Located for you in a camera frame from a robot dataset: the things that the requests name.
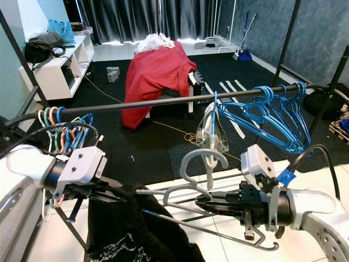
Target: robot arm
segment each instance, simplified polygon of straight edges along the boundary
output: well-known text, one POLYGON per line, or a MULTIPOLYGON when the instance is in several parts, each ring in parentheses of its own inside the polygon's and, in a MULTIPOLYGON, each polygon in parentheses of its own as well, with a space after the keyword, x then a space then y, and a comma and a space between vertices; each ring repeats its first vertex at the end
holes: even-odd
MULTIPOLYGON (((118 184, 101 174, 107 159, 96 146, 76 149, 70 158, 42 154, 21 145, 6 155, 10 171, 30 176, 38 188, 54 192, 53 198, 91 198, 103 202, 123 201, 109 190, 118 184)), ((242 154, 239 190, 212 192, 212 199, 198 196, 196 204, 219 215, 233 216, 245 226, 245 238, 254 240, 253 227, 264 224, 280 238, 285 226, 309 232, 329 261, 349 261, 349 214, 340 201, 324 192, 279 187, 272 161, 257 146, 242 154)), ((75 221, 79 207, 69 218, 75 221)))
POLYGON ((311 234, 329 261, 349 261, 349 214, 341 202, 324 192, 279 187, 273 163, 257 146, 241 155, 242 181, 237 192, 213 192, 212 200, 196 204, 219 215, 233 216, 245 226, 245 239, 254 240, 253 227, 283 235, 284 227, 311 234))

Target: wooden pallet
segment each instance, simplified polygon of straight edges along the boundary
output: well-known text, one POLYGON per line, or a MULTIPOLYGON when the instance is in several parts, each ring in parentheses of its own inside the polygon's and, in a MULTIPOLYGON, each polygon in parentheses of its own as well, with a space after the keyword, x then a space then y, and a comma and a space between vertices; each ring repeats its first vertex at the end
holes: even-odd
POLYGON ((332 122, 329 125, 328 130, 337 135, 341 140, 349 145, 349 134, 345 132, 340 126, 337 126, 336 122, 332 122))

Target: dark curtain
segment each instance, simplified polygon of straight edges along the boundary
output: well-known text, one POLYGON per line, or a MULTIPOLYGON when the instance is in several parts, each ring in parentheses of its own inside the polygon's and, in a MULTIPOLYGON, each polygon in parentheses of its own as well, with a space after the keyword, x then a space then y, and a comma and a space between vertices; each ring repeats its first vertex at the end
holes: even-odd
POLYGON ((159 0, 78 0, 78 4, 98 44, 143 40, 160 33, 159 0))
POLYGON ((213 35, 217 0, 160 0, 161 31, 172 40, 213 35))

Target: gray plastic hanger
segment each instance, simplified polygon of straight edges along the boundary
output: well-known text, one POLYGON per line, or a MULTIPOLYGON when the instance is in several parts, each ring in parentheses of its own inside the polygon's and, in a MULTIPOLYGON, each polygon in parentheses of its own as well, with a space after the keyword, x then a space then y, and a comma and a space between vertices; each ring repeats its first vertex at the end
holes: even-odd
POLYGON ((164 198, 163 198, 164 205, 176 207, 178 209, 187 210, 187 211, 198 213, 198 214, 201 214, 201 215, 208 214, 209 213, 208 211, 204 211, 204 210, 200 210, 200 209, 192 209, 190 207, 185 207, 185 206, 182 206, 182 205, 178 205, 178 204, 169 202, 170 193, 172 193, 174 191, 182 190, 182 189, 192 189, 192 190, 198 191, 201 194, 203 194, 203 195, 207 196, 208 198, 212 199, 212 196, 210 195, 210 193, 207 190, 204 190, 203 188, 198 187, 197 186, 197 181, 195 179, 193 179, 192 177, 188 176, 187 173, 186 173, 186 168, 188 166, 189 161, 192 158, 196 157, 196 156, 202 156, 202 157, 204 157, 204 156, 214 156, 216 159, 221 161, 221 164, 222 164, 223 168, 227 168, 228 167, 228 161, 225 158, 225 156, 223 156, 221 153, 219 153, 217 151, 210 150, 210 149, 206 149, 206 148, 196 149, 196 150, 193 150, 193 151, 189 152, 188 154, 186 154, 183 157, 183 159, 182 159, 182 163, 180 164, 179 174, 180 174, 180 176, 184 180, 188 181, 189 184, 184 184, 184 185, 180 185, 180 186, 170 187, 166 191, 137 190, 136 193, 137 194, 160 194, 160 195, 164 195, 164 198))
MULTIPOLYGON (((212 196, 210 195, 210 193, 208 191, 198 187, 197 186, 197 181, 195 179, 189 177, 186 174, 186 168, 188 166, 188 162, 192 158, 194 158, 196 156, 202 156, 202 158, 204 156, 214 156, 215 158, 217 158, 218 160, 221 161, 223 168, 227 168, 228 167, 228 161, 225 158, 225 156, 223 156, 221 153, 219 153, 217 151, 210 150, 210 149, 206 149, 206 148, 196 149, 196 150, 193 150, 193 151, 189 152, 188 154, 186 154, 183 157, 182 163, 180 165, 179 174, 180 174, 180 176, 183 179, 188 181, 189 184, 184 184, 184 185, 181 185, 181 186, 174 186, 174 187, 171 187, 171 188, 167 189, 166 191, 161 191, 161 190, 137 190, 136 193, 137 194, 160 194, 160 195, 164 195, 163 202, 167 206, 176 207, 178 209, 183 209, 183 210, 187 210, 187 211, 190 211, 190 212, 199 213, 199 214, 202 214, 202 215, 207 214, 208 213, 207 211, 203 211, 203 210, 199 210, 199 209, 191 209, 189 207, 185 207, 185 206, 181 206, 181 205, 178 205, 178 204, 175 204, 175 203, 169 203, 168 202, 170 193, 174 192, 174 191, 177 191, 177 190, 181 190, 181 189, 193 189, 195 191, 198 191, 198 192, 206 195, 210 199, 212 198, 212 196)), ((206 232, 206 233, 209 233, 209 234, 212 234, 212 235, 220 236, 220 237, 223 237, 225 239, 229 239, 231 241, 238 242, 238 243, 250 246, 250 247, 254 247, 254 248, 257 248, 257 249, 264 250, 264 251, 274 251, 274 250, 277 250, 279 248, 279 245, 276 242, 273 243, 272 247, 262 247, 261 244, 264 242, 266 237, 256 227, 252 227, 252 229, 253 229, 254 232, 256 232, 259 235, 260 239, 258 239, 256 242, 252 243, 252 242, 248 242, 248 241, 245 241, 245 240, 238 239, 236 237, 232 237, 232 236, 224 235, 224 234, 212 231, 212 230, 208 230, 206 228, 198 227, 198 226, 192 225, 192 224, 190 224, 188 222, 180 221, 180 220, 177 220, 177 219, 172 218, 172 217, 160 215, 160 214, 148 211, 148 210, 142 210, 142 211, 144 213, 147 213, 147 214, 151 215, 151 216, 159 217, 161 219, 165 219, 167 221, 174 222, 176 224, 180 224, 180 225, 184 225, 186 227, 194 228, 194 229, 200 230, 202 232, 206 232)))

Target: white tile floor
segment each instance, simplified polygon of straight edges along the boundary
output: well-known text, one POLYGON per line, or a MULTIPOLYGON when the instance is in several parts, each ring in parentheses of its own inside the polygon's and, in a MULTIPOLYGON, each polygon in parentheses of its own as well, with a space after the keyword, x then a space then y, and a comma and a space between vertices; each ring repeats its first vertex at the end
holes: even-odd
MULTIPOLYGON (((277 173, 281 172, 288 165, 288 161, 280 161, 275 163, 277 173)), ((335 171, 338 176, 342 204, 349 210, 349 192, 345 185, 349 183, 349 165, 336 166, 335 171)), ((214 177, 222 177, 227 174, 236 174, 238 170, 228 170, 214 174, 214 177)), ((297 178, 290 183, 290 188, 318 188, 331 194, 334 193, 332 179, 328 168, 309 173, 296 173, 297 178)), ((205 175, 196 176, 196 180, 204 180, 205 175)), ((232 190, 238 187, 241 177, 226 178, 214 182, 213 190, 232 190)), ((150 189, 158 189, 167 186, 174 186, 184 183, 184 180, 175 180, 164 183, 149 185, 150 189)), ((170 195, 170 201, 178 201, 186 198, 197 196, 197 193, 189 190, 173 192, 170 195)), ((77 215, 74 226, 84 239, 87 237, 87 204, 85 201, 77 215)), ((65 201, 63 210, 69 216, 74 201, 65 201)), ((185 206, 195 207, 194 202, 185 203, 185 206)), ((167 207, 174 218, 185 219, 197 214, 167 207)), ((244 228, 239 222, 232 217, 214 216, 201 219, 195 222, 195 225, 206 229, 223 233, 225 235, 234 236, 243 239, 244 228)), ((286 229, 281 240, 276 240, 274 235, 266 232, 263 227, 260 230, 265 233, 267 239, 263 246, 271 247, 273 242, 279 243, 280 247, 277 251, 267 252, 255 248, 251 248, 239 243, 224 239, 222 237, 210 235, 192 228, 182 226, 187 233, 189 240, 199 245, 201 252, 207 262, 211 261, 326 261, 324 254, 319 248, 316 241, 306 232, 292 231, 286 229)), ((32 248, 27 257, 28 262, 35 261, 83 261, 83 250, 74 239, 70 231, 65 227, 58 214, 53 213, 49 222, 41 222, 36 238, 33 240, 32 248)))
MULTIPOLYGON (((111 61, 111 60, 125 60, 132 59, 135 56, 135 48, 137 44, 124 43, 122 45, 96 45, 94 46, 93 61, 111 61)), ((218 47, 204 47, 203 49, 195 49, 193 43, 182 42, 182 47, 187 56, 192 55, 206 55, 212 53, 218 53, 218 47)), ((221 49, 220 52, 234 52, 235 49, 221 49)))

